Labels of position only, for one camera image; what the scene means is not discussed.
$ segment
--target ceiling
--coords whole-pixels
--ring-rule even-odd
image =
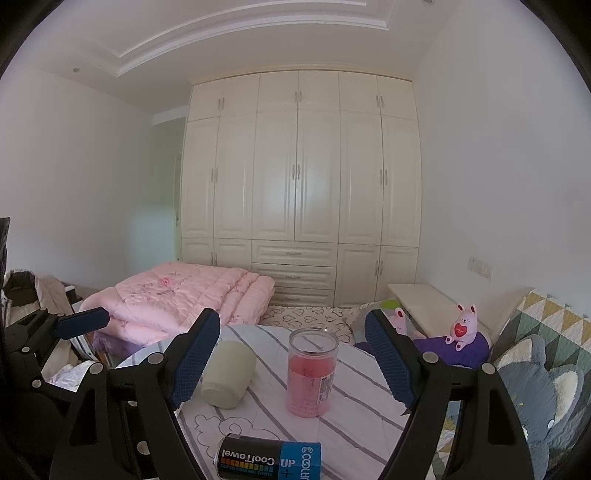
[[[157,113],[186,105],[191,80],[271,65],[412,79],[460,1],[64,0],[20,55]]]

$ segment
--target clear plastic jar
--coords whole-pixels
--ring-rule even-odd
[[[329,408],[339,339],[333,332],[302,328],[290,335],[287,366],[287,410],[311,418]]]

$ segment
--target wardrobe drawer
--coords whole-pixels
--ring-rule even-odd
[[[297,307],[300,305],[310,307],[332,307],[334,302],[334,290],[277,287],[270,305],[283,305],[286,307]]]
[[[336,267],[338,244],[253,240],[252,262]]]
[[[277,287],[335,289],[335,267],[255,263],[252,271],[273,278]]]

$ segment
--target pink bunny plush toy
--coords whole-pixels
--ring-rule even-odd
[[[394,315],[388,317],[390,320],[390,324],[394,327],[394,329],[398,332],[399,335],[406,335],[407,334],[407,327],[406,327],[406,315],[404,314],[404,310],[401,308],[397,308],[394,310]]]
[[[467,312],[462,305],[457,306],[460,309],[460,316],[453,323],[449,330],[449,335],[445,337],[445,343],[457,342],[456,350],[459,352],[466,345],[470,345],[478,333],[478,320],[476,318],[476,307],[470,306]]]

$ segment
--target white wardrobe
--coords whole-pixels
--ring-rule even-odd
[[[353,306],[414,282],[420,222],[410,82],[302,70],[193,88],[183,261],[273,277],[273,304]]]

